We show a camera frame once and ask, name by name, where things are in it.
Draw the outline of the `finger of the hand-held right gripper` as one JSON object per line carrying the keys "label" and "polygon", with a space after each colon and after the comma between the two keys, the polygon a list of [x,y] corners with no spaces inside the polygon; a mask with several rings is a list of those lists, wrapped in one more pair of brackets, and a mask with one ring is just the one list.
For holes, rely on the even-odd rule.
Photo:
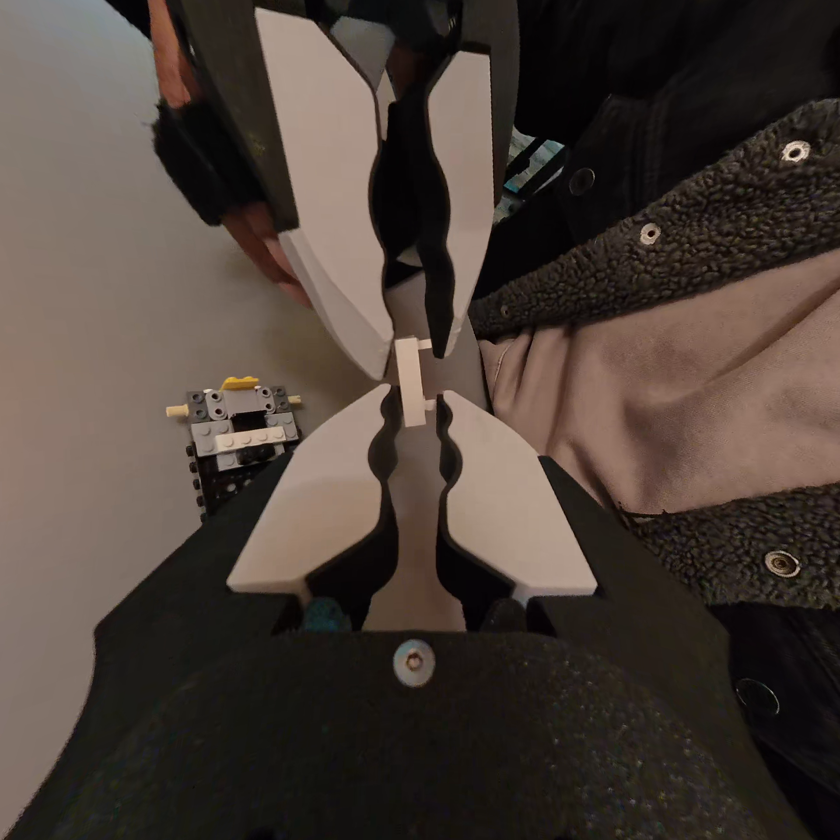
{"label": "finger of the hand-held right gripper", "polygon": [[279,245],[335,342],[379,381],[394,328],[371,215],[375,93],[315,22],[260,7],[255,22],[298,217]]}
{"label": "finger of the hand-held right gripper", "polygon": [[461,50],[419,99],[418,254],[432,352],[457,344],[485,258],[494,214],[490,59]]}

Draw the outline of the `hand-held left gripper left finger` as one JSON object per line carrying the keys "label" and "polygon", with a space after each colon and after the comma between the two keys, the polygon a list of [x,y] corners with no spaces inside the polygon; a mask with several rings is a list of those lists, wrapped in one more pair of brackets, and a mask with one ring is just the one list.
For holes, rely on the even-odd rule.
{"label": "hand-held left gripper left finger", "polygon": [[359,631],[396,571],[388,480],[403,423],[382,384],[320,425],[290,457],[226,584],[239,594],[335,601]]}

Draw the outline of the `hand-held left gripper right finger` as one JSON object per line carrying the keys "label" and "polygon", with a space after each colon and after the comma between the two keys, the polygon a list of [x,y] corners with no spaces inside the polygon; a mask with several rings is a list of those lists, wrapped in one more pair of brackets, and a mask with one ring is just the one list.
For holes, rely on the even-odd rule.
{"label": "hand-held left gripper right finger", "polygon": [[468,630],[492,606],[591,596],[597,581],[537,451],[500,419],[454,391],[437,397],[436,572]]}

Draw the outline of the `toy brick car chassis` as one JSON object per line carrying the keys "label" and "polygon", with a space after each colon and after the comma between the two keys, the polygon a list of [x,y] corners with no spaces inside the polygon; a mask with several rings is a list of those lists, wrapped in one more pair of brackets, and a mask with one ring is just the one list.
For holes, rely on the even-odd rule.
{"label": "toy brick car chassis", "polygon": [[299,394],[254,376],[229,376],[218,388],[192,389],[165,408],[185,426],[185,455],[201,523],[221,509],[273,461],[302,439]]}

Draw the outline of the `long white toy brick piece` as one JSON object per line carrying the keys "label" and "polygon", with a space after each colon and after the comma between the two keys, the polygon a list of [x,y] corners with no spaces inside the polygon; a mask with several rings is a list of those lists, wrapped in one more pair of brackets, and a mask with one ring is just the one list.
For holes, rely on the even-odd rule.
{"label": "long white toy brick piece", "polygon": [[431,339],[408,337],[394,342],[396,372],[402,401],[403,425],[405,428],[424,426],[427,414],[436,410],[435,399],[424,395],[423,374],[420,353],[432,349]]}

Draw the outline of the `grey desk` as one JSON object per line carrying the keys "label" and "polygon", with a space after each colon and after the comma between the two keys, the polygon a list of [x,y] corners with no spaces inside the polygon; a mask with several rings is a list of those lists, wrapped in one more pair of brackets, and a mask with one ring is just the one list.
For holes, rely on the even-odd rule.
{"label": "grey desk", "polygon": [[2,2],[2,834],[63,749],[93,629],[200,525],[191,388],[254,375],[305,434],[369,391],[157,161],[151,48],[104,2]]}

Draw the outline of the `person's right hand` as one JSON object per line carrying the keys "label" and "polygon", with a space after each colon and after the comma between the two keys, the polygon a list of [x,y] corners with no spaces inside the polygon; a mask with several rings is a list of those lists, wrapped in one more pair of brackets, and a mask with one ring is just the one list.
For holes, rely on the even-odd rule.
{"label": "person's right hand", "polygon": [[[202,97],[193,68],[182,51],[165,1],[149,1],[150,40],[159,92],[166,104],[180,109]],[[312,303],[279,244],[268,208],[251,204],[222,218],[223,226],[260,271],[291,299],[306,308]]]}

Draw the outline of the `pink cloth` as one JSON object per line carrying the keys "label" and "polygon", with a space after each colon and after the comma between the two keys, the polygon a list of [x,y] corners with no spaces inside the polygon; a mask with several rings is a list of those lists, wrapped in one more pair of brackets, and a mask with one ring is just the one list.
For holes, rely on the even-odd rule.
{"label": "pink cloth", "polygon": [[642,514],[835,484],[839,254],[580,328],[479,341],[494,414]]}

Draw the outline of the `dark fleece jacket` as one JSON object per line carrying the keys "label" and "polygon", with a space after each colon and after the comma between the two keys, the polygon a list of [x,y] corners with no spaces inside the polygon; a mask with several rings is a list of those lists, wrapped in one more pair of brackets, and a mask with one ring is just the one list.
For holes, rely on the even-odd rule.
{"label": "dark fleece jacket", "polygon": [[[838,2],[517,10],[514,126],[569,158],[490,237],[479,341],[838,250]],[[813,838],[838,838],[838,499],[838,482],[659,514],[596,499],[725,627],[741,709]]]}

